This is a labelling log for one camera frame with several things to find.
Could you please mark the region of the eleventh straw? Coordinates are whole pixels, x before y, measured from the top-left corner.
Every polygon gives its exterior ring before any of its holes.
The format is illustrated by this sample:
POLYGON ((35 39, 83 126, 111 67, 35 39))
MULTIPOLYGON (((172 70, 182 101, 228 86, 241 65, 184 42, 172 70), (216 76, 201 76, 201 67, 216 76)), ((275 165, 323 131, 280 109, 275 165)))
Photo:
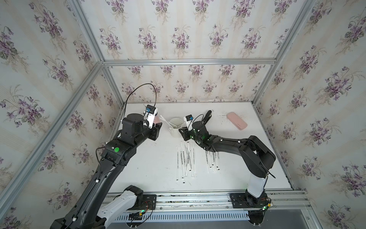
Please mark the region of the eleventh straw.
POLYGON ((196 163, 195 163, 195 149, 193 143, 191 143, 191 153, 192 153, 192 165, 193 165, 193 177, 197 176, 196 163))

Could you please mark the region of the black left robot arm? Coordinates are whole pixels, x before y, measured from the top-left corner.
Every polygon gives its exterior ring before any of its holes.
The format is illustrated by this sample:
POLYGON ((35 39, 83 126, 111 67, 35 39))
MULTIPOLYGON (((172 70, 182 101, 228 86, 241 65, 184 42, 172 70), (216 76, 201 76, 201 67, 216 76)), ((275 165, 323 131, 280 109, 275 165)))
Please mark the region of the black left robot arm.
POLYGON ((130 185, 115 200, 103 206, 111 186, 147 139, 155 141, 162 123, 145 119, 141 114, 129 114, 123 127, 103 150, 98 168, 77 203, 65 217, 56 219, 52 229, 106 229, 120 214, 131 208, 148 209, 142 189, 130 185))

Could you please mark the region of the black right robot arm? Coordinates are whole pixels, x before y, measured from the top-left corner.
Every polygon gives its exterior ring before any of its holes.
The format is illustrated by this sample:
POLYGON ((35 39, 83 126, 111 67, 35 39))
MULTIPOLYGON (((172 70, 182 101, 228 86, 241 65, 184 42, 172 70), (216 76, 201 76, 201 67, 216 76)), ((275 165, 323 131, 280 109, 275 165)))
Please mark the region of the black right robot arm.
POLYGON ((193 140, 205 151, 240 156, 251 173, 246 195, 256 200, 264 198, 265 185, 276 156, 257 136, 232 139, 212 135, 200 121, 194 122, 192 127, 180 128, 179 133, 184 141, 193 140))

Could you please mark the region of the bundle of wrapped straws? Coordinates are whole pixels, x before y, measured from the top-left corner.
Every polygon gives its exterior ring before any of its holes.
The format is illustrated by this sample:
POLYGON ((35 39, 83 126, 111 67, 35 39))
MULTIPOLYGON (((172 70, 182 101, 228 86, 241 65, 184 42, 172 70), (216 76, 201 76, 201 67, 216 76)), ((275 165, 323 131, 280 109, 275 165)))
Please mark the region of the bundle of wrapped straws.
POLYGON ((165 121, 172 129, 180 129, 184 125, 183 120, 177 117, 172 118, 170 121, 165 119, 162 115, 160 115, 160 118, 165 121))

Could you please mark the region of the white straw cup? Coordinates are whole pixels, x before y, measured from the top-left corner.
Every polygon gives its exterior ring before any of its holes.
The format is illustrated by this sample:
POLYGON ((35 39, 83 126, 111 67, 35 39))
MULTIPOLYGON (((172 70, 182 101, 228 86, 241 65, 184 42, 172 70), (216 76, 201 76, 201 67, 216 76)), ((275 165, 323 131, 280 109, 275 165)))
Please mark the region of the white straw cup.
POLYGON ((184 125, 183 120, 181 118, 175 117, 169 121, 169 124, 169 131, 171 136, 174 138, 179 138, 181 136, 179 133, 179 129, 182 128, 184 125))

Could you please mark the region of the black stapler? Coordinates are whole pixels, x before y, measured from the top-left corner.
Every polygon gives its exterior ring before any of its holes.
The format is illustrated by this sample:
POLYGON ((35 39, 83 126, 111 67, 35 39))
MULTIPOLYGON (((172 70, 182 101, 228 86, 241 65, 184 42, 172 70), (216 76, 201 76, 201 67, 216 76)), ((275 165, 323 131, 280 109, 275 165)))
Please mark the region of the black stapler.
POLYGON ((201 121, 203 125, 206 125, 210 118, 212 117, 212 111, 207 111, 206 115, 204 116, 203 120, 201 121))

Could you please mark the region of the pink eraser case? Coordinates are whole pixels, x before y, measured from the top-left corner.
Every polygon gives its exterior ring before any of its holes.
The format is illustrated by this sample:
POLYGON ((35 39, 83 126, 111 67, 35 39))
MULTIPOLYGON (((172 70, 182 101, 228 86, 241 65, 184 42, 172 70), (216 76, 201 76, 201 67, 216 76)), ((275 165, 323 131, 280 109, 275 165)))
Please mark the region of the pink eraser case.
POLYGON ((239 130, 244 130, 248 127, 248 124, 235 112, 229 112, 226 117, 239 130))

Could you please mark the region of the aluminium mounting rail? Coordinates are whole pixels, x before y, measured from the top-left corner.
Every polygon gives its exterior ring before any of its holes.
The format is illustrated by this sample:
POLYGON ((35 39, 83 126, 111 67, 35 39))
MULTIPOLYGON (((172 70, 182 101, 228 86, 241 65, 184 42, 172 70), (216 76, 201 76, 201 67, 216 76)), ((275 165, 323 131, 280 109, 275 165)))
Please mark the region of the aluminium mounting rail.
MULTIPOLYGON (((154 212, 178 211, 234 211, 230 195, 243 193, 234 191, 202 191, 202 192, 145 192, 145 195, 156 195, 154 212)), ((312 206, 303 191, 266 190, 271 200, 270 210, 311 210, 312 206)))

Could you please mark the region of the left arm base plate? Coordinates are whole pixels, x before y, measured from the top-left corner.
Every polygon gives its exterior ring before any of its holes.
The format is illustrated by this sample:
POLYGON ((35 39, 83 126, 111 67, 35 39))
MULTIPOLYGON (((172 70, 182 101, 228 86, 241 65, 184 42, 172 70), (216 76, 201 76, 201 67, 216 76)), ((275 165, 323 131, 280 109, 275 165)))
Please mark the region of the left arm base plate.
POLYGON ((137 197, 136 203, 128 210, 155 210, 157 195, 143 194, 137 197))

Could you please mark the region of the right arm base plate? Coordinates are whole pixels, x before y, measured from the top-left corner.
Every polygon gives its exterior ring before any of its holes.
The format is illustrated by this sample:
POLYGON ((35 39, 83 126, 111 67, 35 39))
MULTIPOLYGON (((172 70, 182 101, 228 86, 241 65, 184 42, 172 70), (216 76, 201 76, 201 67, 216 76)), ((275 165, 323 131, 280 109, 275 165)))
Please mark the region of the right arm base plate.
POLYGON ((229 195, 234 209, 262 209, 266 210, 272 206, 272 200, 263 192, 260 197, 252 196, 248 191, 245 193, 231 193, 229 195))

